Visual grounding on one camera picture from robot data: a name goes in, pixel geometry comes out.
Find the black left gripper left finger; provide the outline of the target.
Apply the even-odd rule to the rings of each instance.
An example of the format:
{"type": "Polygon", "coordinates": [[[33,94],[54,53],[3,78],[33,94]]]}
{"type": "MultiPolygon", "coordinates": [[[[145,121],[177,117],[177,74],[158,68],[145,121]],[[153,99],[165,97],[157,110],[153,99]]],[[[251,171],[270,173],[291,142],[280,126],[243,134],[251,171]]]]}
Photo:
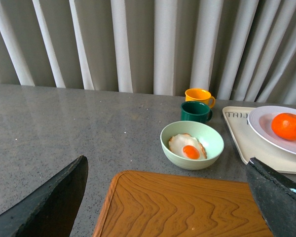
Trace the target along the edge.
{"type": "Polygon", "coordinates": [[[0,237],[68,237],[88,178],[80,156],[0,215],[0,237]]]}

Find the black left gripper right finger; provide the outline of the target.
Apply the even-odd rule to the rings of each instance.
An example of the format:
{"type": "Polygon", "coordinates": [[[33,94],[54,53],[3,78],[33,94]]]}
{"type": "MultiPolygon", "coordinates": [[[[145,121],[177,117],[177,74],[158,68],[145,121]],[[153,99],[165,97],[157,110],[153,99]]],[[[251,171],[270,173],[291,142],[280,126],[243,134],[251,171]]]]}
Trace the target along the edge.
{"type": "Polygon", "coordinates": [[[249,187],[275,237],[296,237],[296,183],[257,158],[246,165],[249,187]]]}

